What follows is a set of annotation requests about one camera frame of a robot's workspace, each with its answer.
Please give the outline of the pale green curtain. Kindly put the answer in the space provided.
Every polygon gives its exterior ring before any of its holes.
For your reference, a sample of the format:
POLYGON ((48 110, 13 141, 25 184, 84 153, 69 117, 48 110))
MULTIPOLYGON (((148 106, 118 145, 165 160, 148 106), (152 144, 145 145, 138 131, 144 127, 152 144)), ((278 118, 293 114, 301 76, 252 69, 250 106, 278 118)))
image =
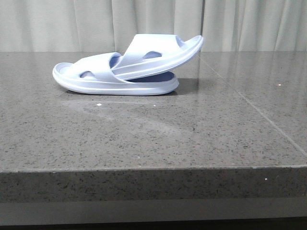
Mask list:
POLYGON ((304 0, 3 0, 1 51, 123 52, 136 34, 205 39, 203 51, 303 51, 304 0))

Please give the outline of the light blue slipper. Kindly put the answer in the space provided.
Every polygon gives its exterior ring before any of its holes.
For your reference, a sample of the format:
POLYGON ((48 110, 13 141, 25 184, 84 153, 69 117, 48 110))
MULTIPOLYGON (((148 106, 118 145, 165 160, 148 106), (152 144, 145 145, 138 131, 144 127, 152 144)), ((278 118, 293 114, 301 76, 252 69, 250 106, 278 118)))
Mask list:
POLYGON ((179 86, 172 72, 141 76, 135 81, 121 80, 110 67, 119 57, 115 52, 84 57, 75 63, 59 63, 53 68, 53 78, 60 86, 85 94, 160 95, 179 86))
POLYGON ((111 59, 110 67, 121 80, 156 75, 189 61, 202 44, 201 35, 183 41, 174 34, 137 34, 124 55, 111 59))

